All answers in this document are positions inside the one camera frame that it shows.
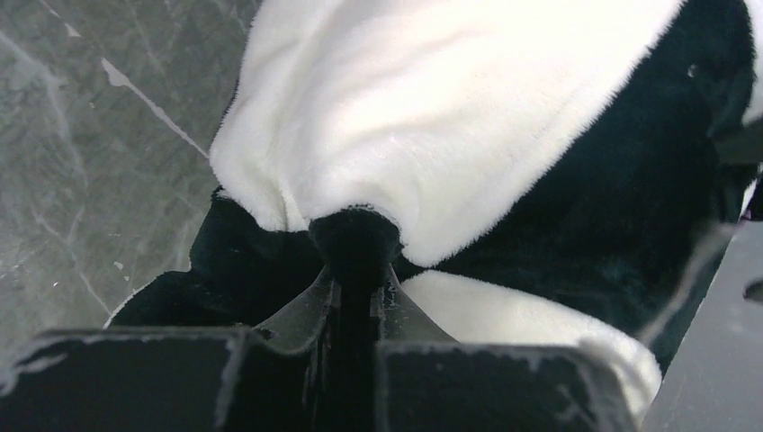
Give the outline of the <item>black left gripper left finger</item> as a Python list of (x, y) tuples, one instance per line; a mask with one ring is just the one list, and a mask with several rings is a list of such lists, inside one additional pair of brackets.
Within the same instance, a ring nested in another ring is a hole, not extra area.
[(1, 428), (316, 431), (338, 295), (322, 273), (253, 328), (41, 334), (1, 372)]

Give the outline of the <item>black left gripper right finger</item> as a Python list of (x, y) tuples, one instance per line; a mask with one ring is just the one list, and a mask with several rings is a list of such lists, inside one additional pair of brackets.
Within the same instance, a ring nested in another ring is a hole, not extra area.
[(376, 431), (635, 431), (614, 369), (571, 346), (461, 344), (402, 292), (372, 299)]

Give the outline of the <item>black white checkered pillowcase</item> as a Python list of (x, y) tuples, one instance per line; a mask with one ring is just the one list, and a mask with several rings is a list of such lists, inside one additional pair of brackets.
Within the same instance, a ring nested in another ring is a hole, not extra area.
[(650, 343), (762, 166), (759, 1), (264, 1), (212, 140), (191, 266), (115, 326), (256, 325), (328, 268), (461, 342), (584, 346), (643, 419), (704, 290)]

